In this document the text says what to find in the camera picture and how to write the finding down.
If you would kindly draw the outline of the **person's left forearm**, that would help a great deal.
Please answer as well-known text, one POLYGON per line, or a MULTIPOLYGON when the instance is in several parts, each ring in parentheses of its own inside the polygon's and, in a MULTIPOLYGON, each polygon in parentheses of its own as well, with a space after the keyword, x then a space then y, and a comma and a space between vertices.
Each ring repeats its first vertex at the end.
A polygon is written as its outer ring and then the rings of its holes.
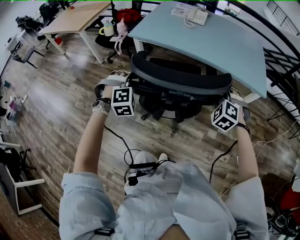
POLYGON ((107 115, 101 112, 92 113, 78 145, 73 168, 74 173, 98 173, 98 161, 106 118, 107 115))

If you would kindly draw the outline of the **person's left hand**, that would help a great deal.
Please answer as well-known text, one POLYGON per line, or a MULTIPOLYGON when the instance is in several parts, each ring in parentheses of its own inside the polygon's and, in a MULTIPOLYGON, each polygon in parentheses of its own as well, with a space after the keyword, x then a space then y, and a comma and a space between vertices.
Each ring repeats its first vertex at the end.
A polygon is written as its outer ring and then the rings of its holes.
MULTIPOLYGON (((126 76, 126 73, 119 71, 119 72, 115 72, 114 75, 126 76)), ((102 92, 101 97, 111 99, 112 92, 113 92, 113 87, 109 86, 109 85, 106 85, 103 92, 102 92)))

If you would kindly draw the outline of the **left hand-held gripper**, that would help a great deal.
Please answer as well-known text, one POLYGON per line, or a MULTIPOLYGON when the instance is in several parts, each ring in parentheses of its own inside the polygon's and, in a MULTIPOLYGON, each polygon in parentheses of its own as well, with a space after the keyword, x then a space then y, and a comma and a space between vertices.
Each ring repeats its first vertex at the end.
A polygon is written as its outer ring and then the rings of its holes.
POLYGON ((111 72, 105 79, 99 81, 94 88, 96 100, 101 98, 106 85, 112 86, 111 109, 115 116, 134 116, 135 100, 133 88, 129 86, 130 72, 126 76, 114 75, 111 72))

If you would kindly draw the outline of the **person's light blue shirt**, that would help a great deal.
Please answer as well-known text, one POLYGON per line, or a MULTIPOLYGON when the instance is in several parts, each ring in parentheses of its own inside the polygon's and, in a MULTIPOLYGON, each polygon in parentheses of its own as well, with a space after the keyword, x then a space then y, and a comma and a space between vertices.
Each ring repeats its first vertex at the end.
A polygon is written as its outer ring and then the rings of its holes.
POLYGON ((179 225, 190 240, 232 240, 237 230, 249 240, 269 240, 261 180, 234 186, 223 201, 195 165, 165 163, 125 186, 114 210, 96 174, 66 173, 60 201, 61 240, 92 240, 107 227, 111 240, 158 240, 179 225))

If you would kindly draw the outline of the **silver wristwatch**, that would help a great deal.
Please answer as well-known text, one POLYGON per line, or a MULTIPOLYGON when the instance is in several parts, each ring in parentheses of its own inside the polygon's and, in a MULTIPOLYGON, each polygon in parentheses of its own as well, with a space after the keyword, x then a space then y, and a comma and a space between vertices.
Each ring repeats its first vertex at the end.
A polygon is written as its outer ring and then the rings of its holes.
POLYGON ((93 112, 101 112, 108 115, 111 109, 111 100, 108 98, 99 98, 92 104, 93 112))

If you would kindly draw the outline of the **red bag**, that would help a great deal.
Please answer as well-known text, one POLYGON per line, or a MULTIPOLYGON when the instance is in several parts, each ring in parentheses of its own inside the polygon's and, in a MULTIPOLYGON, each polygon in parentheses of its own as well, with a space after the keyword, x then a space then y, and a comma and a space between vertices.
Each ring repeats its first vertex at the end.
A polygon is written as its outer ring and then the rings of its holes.
POLYGON ((133 24, 142 20, 142 15, 134 9, 121 9, 116 14, 117 22, 123 21, 126 25, 133 24))

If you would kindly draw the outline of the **red cloth item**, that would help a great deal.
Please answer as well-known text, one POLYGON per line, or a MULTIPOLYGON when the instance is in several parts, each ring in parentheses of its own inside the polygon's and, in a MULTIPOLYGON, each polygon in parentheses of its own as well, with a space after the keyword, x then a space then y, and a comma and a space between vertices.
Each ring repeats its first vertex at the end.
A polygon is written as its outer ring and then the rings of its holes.
POLYGON ((295 192, 290 187, 281 198, 280 208, 282 210, 300 211, 300 192, 295 192))

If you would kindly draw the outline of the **dark top white-legged desk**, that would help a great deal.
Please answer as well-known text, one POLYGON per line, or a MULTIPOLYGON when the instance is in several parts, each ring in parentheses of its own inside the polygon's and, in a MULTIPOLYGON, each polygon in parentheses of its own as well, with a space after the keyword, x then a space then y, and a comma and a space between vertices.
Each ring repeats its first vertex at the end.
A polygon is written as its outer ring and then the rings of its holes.
POLYGON ((37 180, 26 180, 21 182, 15 182, 8 167, 0 163, 0 187, 4 192, 5 197, 13 208, 14 212, 20 216, 26 213, 38 210, 43 207, 42 204, 35 204, 25 209, 20 209, 20 198, 18 196, 18 190, 25 190, 25 188, 30 186, 35 186, 45 183, 45 179, 37 180))

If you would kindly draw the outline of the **person's right forearm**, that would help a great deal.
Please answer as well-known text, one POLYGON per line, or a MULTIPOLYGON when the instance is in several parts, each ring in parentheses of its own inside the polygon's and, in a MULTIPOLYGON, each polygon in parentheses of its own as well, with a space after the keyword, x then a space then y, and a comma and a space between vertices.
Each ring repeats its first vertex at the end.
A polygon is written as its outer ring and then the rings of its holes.
POLYGON ((248 131, 236 127, 238 138, 238 182, 244 182, 253 177, 258 177, 258 165, 253 145, 248 131))

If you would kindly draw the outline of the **wooden top white-legged desk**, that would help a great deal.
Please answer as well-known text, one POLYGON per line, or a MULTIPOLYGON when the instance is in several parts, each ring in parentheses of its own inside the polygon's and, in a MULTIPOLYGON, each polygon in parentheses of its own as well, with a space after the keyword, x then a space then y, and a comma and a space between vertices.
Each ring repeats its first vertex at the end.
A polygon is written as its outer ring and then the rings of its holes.
POLYGON ((66 52, 51 37, 52 34, 78 33, 84 40, 96 60, 103 64, 104 60, 96 50, 94 43, 86 33, 86 29, 98 17, 108 10, 110 1, 77 1, 73 9, 66 9, 61 12, 47 27, 40 33, 44 35, 50 43, 61 53, 66 52))

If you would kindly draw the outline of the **clear storage box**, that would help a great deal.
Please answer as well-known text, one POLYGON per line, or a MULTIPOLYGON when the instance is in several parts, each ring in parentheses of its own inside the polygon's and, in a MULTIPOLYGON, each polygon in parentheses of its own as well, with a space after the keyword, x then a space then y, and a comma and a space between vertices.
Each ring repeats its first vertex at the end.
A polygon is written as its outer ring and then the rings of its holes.
POLYGON ((6 124, 9 126, 15 125, 18 121, 18 118, 21 115, 23 104, 25 103, 28 95, 16 97, 11 95, 9 101, 7 101, 7 112, 5 115, 6 124))

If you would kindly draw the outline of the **light blue top desk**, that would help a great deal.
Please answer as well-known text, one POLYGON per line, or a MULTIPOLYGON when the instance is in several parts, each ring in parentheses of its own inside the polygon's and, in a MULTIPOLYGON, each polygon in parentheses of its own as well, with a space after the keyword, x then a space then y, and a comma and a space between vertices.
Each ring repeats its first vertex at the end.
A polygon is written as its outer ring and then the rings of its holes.
POLYGON ((188 28, 183 17, 175 16, 176 1, 164 1, 130 32, 137 51, 143 43, 157 45, 201 61, 249 88, 252 102, 267 96, 263 44, 251 31, 224 16, 210 14, 203 26, 188 28))

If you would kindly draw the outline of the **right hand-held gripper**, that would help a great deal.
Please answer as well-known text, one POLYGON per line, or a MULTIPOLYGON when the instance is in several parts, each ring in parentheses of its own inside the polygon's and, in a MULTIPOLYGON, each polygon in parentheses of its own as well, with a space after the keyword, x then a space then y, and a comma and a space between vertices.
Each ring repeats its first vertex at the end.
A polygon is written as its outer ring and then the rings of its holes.
POLYGON ((212 125, 224 132, 228 132, 234 126, 240 124, 240 109, 243 111, 242 116, 244 120, 247 120, 251 115, 248 103, 244 101, 237 90, 231 90, 211 114, 212 125))

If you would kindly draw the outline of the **white paper sheet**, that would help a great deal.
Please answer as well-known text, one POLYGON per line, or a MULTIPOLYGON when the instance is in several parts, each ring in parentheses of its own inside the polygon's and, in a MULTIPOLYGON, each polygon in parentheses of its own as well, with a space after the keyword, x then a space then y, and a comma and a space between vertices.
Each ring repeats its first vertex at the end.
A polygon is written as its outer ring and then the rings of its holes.
POLYGON ((190 10, 191 10, 191 8, 174 7, 170 13, 172 15, 185 17, 189 14, 190 10))

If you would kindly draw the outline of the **black metal railing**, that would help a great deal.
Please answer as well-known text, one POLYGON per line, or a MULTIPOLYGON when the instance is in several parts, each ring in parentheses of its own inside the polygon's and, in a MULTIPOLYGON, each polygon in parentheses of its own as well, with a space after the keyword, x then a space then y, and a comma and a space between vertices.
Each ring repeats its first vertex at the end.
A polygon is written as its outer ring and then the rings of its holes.
POLYGON ((280 29, 267 17, 279 10, 275 1, 267 0, 260 14, 241 1, 220 1, 216 12, 250 30, 263 44, 267 72, 267 93, 280 104, 268 120, 289 115, 297 122, 291 139, 300 139, 300 38, 280 29))

